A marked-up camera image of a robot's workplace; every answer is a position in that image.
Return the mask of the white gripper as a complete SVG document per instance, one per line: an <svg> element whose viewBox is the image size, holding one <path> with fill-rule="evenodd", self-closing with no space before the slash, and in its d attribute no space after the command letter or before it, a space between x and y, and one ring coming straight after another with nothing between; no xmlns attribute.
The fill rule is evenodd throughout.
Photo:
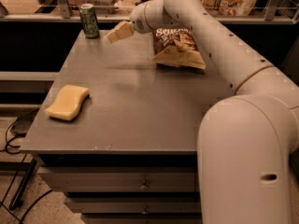
<svg viewBox="0 0 299 224"><path fill-rule="evenodd" d="M149 0L136 6L130 14L130 22L121 21L107 34L107 39L114 43L132 36L135 30L145 34L169 24L170 16L164 9L164 0Z"/></svg>

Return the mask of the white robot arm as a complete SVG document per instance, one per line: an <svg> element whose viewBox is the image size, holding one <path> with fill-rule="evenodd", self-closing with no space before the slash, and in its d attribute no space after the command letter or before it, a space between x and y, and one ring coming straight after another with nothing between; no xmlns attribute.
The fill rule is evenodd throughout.
<svg viewBox="0 0 299 224"><path fill-rule="evenodd" d="M110 42L158 28L188 28L232 96L203 117L197 159L203 224L292 224L289 158L299 143L299 89L211 16L203 0L135 7Z"/></svg>

